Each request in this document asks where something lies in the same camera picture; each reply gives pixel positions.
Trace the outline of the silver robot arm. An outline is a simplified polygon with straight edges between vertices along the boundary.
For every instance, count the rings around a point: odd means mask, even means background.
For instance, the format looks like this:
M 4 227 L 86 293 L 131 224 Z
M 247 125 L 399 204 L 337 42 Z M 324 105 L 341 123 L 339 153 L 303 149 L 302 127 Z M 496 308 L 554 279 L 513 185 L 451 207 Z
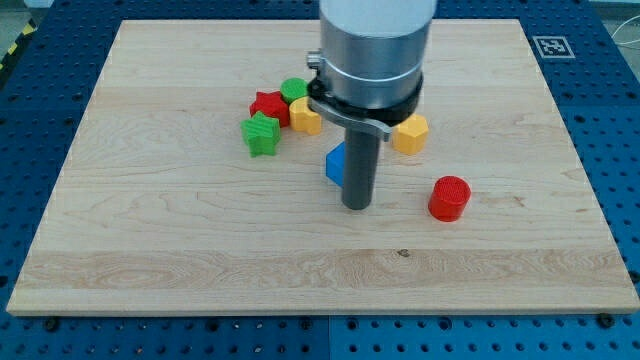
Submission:
M 437 0 L 320 0 L 320 48 L 309 108 L 350 131 L 387 141 L 416 109 Z

